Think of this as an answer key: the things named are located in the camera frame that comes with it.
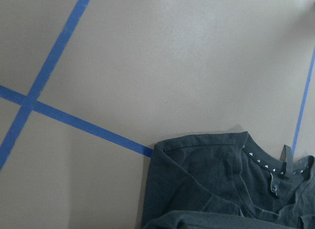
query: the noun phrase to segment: dark gray shirt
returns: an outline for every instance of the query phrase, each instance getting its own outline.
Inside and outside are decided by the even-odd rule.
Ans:
[[[194,223],[195,228],[225,228],[228,220],[222,218],[233,215],[233,223],[255,221],[253,228],[270,223],[273,228],[315,229],[313,162],[307,156],[289,168],[263,151],[248,132],[165,140],[151,158],[142,226],[159,228],[153,225],[172,215],[175,224],[160,228],[194,228]],[[214,218],[223,220],[222,227]]]

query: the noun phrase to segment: shirt sleeve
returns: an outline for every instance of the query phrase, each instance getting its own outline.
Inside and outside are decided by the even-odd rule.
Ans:
[[[144,227],[172,210],[242,215],[237,205],[209,192],[162,150],[155,148],[148,170],[141,225]]]
[[[143,229],[293,229],[253,218],[236,215],[171,211],[151,220]]]

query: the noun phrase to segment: blue painter's tape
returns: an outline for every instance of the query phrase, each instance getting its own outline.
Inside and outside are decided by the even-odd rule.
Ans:
[[[294,134],[294,139],[293,139],[293,144],[292,144],[292,153],[293,154],[295,152],[296,143],[297,143],[297,139],[298,139],[299,132],[300,132],[300,127],[301,127],[302,117],[303,117],[303,113],[304,113],[306,98],[307,98],[307,94],[308,94],[309,87],[310,87],[312,72],[313,72],[313,69],[314,69],[314,63],[315,63],[315,47],[314,47],[314,50],[313,50],[313,55],[312,55],[312,59],[311,59],[311,65],[310,65],[310,69],[309,69],[309,74],[308,74],[307,80],[306,80],[306,85],[305,85],[304,94],[303,94],[303,98],[302,98],[300,113],[299,113],[299,117],[298,117],[296,128],[295,128],[295,134]]]
[[[23,99],[25,98],[24,95],[22,95],[18,92],[15,92],[13,90],[10,90],[8,88],[5,88],[3,86],[0,86],[0,97],[5,98],[6,100],[12,101],[16,104],[22,104]],[[115,134],[115,133],[108,131],[104,128],[98,127],[94,124],[91,124],[91,123],[84,121],[80,118],[77,118],[75,116],[67,114],[63,111],[56,109],[56,108],[50,107],[50,106],[48,106],[42,102],[36,101],[33,110],[38,112],[38,113],[41,113],[45,116],[53,118],[57,121],[63,122],[63,123],[68,124],[72,127],[78,128],[82,131],[96,135],[102,139],[108,140],[108,141],[113,142],[115,144],[118,144],[122,147],[125,147],[127,149],[132,150],[132,151],[135,151],[135,152],[142,154],[144,156],[147,156],[147,157],[152,156],[152,149],[150,149],[150,148],[148,148],[142,144],[134,142],[130,139],[127,139],[123,136]]]
[[[50,74],[54,70],[89,1],[90,0],[78,0],[64,26],[63,31],[58,36],[53,48],[51,49],[46,61],[43,64],[43,67],[37,75],[29,91],[29,94],[23,100],[20,110],[18,111],[18,114],[16,115],[8,133],[2,142],[2,145],[0,146],[0,169],[5,164],[16,139],[18,138],[30,113],[33,110],[36,100],[46,85]]]
[[[0,85],[0,97],[21,105],[25,96]]]

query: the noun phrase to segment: concrete floor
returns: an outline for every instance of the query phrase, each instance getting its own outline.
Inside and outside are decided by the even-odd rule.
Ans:
[[[0,85],[27,95],[77,0],[0,0]],[[142,145],[248,131],[292,145],[315,0],[91,0],[39,101]],[[315,155],[315,79],[294,158]],[[19,105],[0,98],[0,141]],[[0,228],[139,228],[150,158],[32,112]]]

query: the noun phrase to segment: shirt neckline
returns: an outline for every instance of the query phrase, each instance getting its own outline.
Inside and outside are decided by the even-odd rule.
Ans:
[[[299,187],[295,191],[295,200],[293,204],[285,205],[283,208],[281,208],[278,212],[272,212],[272,211],[267,211],[262,208],[259,208],[258,206],[254,205],[251,196],[248,192],[248,188],[241,176],[242,172],[242,160],[241,160],[241,151],[244,147],[244,145],[248,141],[251,141],[251,144],[255,146],[254,149],[251,149],[251,153],[257,154],[260,156],[261,159],[263,159],[266,163],[270,163],[270,165],[277,166],[278,168],[281,168],[284,163],[280,160],[277,160],[270,155],[268,155],[262,148],[260,148],[254,140],[251,138],[249,133],[242,132],[238,133],[236,144],[235,144],[235,151],[234,151],[234,156],[233,156],[233,181],[235,184],[235,188],[237,190],[237,193],[240,197],[240,199],[243,202],[243,205],[241,208],[246,208],[246,211],[249,211],[249,213],[261,220],[265,221],[276,221],[281,215],[287,214],[287,213],[292,213],[294,208],[296,207],[299,196],[301,193],[308,187],[310,182],[314,179],[315,175],[315,167],[314,163],[310,167],[310,177],[303,181]],[[297,169],[301,169],[302,167],[307,167],[307,164],[309,163],[310,158],[314,159],[313,156],[307,156],[301,159],[300,161],[293,163],[293,171],[296,171]]]

